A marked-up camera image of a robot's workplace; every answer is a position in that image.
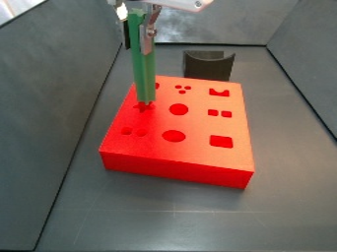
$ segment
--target gray table surface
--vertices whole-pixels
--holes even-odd
[[[107,171],[97,149],[131,83],[121,51],[87,124],[37,250],[335,250],[337,149],[265,47],[156,49],[182,76],[183,50],[236,53],[255,174],[246,190]]]

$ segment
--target gray wall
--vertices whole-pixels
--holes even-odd
[[[0,29],[0,250],[32,250],[120,43],[104,0]]]
[[[301,0],[267,47],[337,137],[337,1]]]
[[[156,42],[266,45],[297,0],[214,0],[198,14],[163,8]]]

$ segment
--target shape sorting block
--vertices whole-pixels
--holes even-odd
[[[156,100],[135,86],[100,147],[105,169],[244,188],[254,160],[240,85],[156,76]]]

